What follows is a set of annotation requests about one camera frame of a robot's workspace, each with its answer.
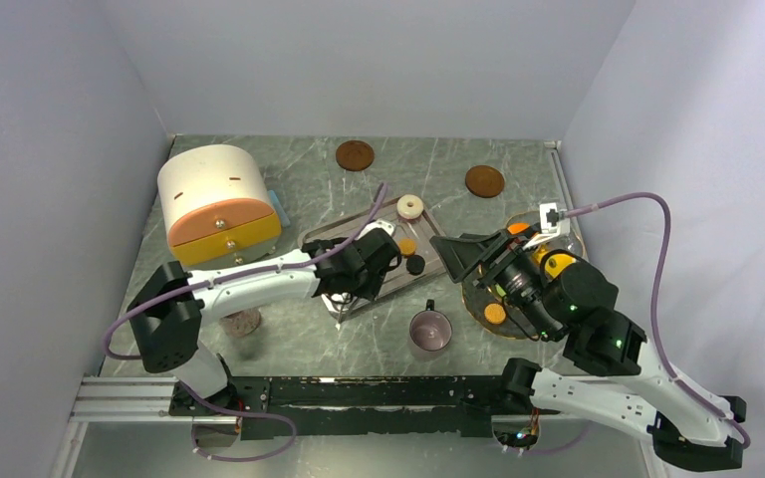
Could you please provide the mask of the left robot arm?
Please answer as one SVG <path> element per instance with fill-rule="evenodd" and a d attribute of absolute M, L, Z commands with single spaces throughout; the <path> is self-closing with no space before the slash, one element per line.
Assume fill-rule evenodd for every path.
<path fill-rule="evenodd" d="M 200 338 L 202 325 L 289 299 L 347 294 L 373 301 L 401 261 L 396 241 L 374 228 L 357 238 L 314 240 L 275 259 L 222 270 L 159 267 L 127 309 L 138 361 L 169 373 L 208 412 L 232 407 L 236 386 L 225 363 Z"/>

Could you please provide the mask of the orange donut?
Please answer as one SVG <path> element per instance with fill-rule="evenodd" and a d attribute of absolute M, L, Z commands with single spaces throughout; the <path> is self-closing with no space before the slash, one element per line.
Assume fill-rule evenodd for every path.
<path fill-rule="evenodd" d="M 507 231 L 516 236 L 531 237 L 533 229 L 530 224 L 524 222 L 513 223 L 507 226 Z"/>

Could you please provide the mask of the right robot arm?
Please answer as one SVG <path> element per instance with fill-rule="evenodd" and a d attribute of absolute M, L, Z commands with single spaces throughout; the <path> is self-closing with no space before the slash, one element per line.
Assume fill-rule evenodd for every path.
<path fill-rule="evenodd" d="M 506 413 L 568 412 L 651 443 L 665 463 L 692 472 L 741 467 L 738 431 L 746 404 L 737 396 L 687 391 L 642 327 L 618 311 L 619 290 L 577 254 L 558 272 L 554 235 L 530 226 L 513 234 L 434 236 L 430 243 L 454 283 L 500 289 L 504 304 L 547 342 L 562 342 L 576 368 L 622 385 L 616 393 L 577 382 L 522 358 L 507 361 L 495 406 Z"/>

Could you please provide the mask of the metal tongs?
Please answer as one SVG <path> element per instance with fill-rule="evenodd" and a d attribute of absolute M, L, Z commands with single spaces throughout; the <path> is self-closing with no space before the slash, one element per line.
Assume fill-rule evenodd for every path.
<path fill-rule="evenodd" d="M 331 302 L 336 309 L 338 325 L 340 325 L 344 319 L 349 316 L 351 310 L 354 308 L 358 300 L 359 299 L 356 296 L 350 293 L 336 294 L 332 297 Z"/>

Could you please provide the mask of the orange biscuit front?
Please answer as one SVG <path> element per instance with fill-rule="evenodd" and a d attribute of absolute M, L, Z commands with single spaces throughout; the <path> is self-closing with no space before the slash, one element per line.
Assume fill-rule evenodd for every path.
<path fill-rule="evenodd" d="M 483 316 L 487 323 L 499 326 L 507 320 L 507 313 L 501 304 L 488 304 L 483 309 Z"/>

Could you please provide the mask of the yellow cake piece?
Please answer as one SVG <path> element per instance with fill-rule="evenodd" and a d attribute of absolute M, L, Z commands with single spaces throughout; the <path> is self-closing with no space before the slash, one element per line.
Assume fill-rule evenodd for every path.
<path fill-rule="evenodd" d="M 550 253 L 546 247 L 537 249 L 534 253 L 534 259 L 539 266 L 543 265 L 548 279 L 554 279 L 561 274 L 567 267 L 577 262 L 577 259 L 567 252 L 557 253 L 549 258 Z"/>

